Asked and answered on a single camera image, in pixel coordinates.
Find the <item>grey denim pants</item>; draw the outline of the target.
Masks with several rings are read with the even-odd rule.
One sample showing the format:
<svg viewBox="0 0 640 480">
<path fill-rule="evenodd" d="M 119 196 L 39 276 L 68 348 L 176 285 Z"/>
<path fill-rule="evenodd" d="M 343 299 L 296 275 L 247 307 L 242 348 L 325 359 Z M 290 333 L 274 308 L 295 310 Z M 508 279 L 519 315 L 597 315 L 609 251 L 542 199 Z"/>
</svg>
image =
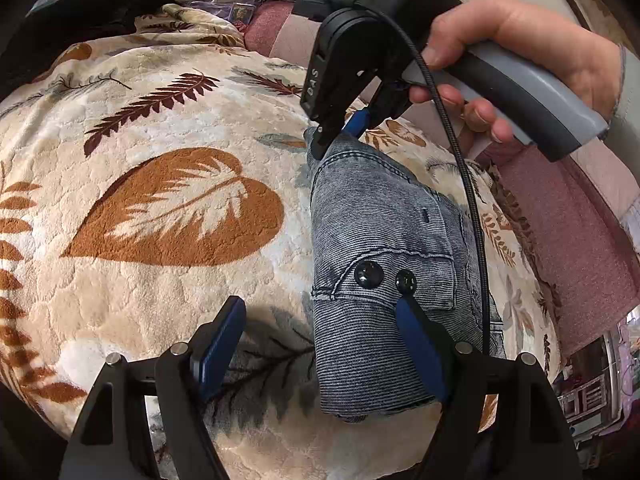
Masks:
<svg viewBox="0 0 640 480">
<path fill-rule="evenodd" d="M 434 401 L 396 325 L 401 271 L 455 341 L 483 343 L 480 278 L 466 207 L 351 136 L 308 159 L 314 348 L 322 411 L 346 422 Z"/>
</svg>

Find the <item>leaf pattern fleece blanket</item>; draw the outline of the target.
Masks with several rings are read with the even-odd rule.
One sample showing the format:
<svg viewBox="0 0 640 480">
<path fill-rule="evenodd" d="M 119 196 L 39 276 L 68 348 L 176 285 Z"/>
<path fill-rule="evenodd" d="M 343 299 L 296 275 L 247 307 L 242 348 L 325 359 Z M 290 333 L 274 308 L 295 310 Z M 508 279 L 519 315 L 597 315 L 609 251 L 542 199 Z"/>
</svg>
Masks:
<svg viewBox="0 0 640 480">
<path fill-rule="evenodd" d="M 320 396 L 305 62 L 168 4 L 1 104 L 1 474 L 56 478 L 105 358 L 152 358 L 231 295 L 247 328 L 205 427 L 235 479 L 409 468 L 439 407 L 354 424 Z"/>
</svg>

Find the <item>purple patterned item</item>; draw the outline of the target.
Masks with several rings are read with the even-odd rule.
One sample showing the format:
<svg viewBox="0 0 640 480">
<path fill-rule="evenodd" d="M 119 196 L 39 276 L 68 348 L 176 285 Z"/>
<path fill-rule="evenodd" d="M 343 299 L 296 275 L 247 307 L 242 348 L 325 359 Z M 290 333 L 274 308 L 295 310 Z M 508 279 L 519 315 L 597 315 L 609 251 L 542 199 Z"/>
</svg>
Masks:
<svg viewBox="0 0 640 480">
<path fill-rule="evenodd" d="M 243 23 L 245 25 L 250 24 L 256 10 L 254 4 L 242 2 L 216 3 L 193 0 L 189 3 L 189 6 L 206 11 L 230 23 Z"/>
</svg>

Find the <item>brown fringed sofa cover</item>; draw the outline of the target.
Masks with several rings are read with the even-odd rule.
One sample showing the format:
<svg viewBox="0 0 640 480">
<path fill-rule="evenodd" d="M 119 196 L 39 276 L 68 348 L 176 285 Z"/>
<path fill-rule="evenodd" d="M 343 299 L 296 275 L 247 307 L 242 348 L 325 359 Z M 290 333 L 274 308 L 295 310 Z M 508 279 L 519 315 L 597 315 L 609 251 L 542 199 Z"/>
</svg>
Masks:
<svg viewBox="0 0 640 480">
<path fill-rule="evenodd" d="M 512 191 L 506 187 L 506 182 L 498 167 L 491 162 L 487 172 L 491 178 L 490 190 L 498 207 L 495 213 L 498 222 L 503 229 L 514 232 L 520 243 L 521 259 L 526 261 L 536 276 L 540 292 L 538 292 L 538 304 L 544 315 L 555 316 L 555 310 L 561 307 L 561 301 L 556 286 L 544 279 L 541 271 L 541 260 L 537 254 L 537 242 L 532 226 L 525 217 L 518 199 Z"/>
</svg>

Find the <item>black jacket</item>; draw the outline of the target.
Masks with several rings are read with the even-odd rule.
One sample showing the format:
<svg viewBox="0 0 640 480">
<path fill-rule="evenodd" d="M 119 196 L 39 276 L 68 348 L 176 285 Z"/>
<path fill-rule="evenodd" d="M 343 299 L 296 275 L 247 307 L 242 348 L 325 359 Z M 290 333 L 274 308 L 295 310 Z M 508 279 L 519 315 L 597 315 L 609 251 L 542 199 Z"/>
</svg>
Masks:
<svg viewBox="0 0 640 480">
<path fill-rule="evenodd" d="M 174 0 L 53 0 L 29 12 L 1 53 L 1 96 L 33 82 L 72 44 L 131 34 Z"/>
</svg>

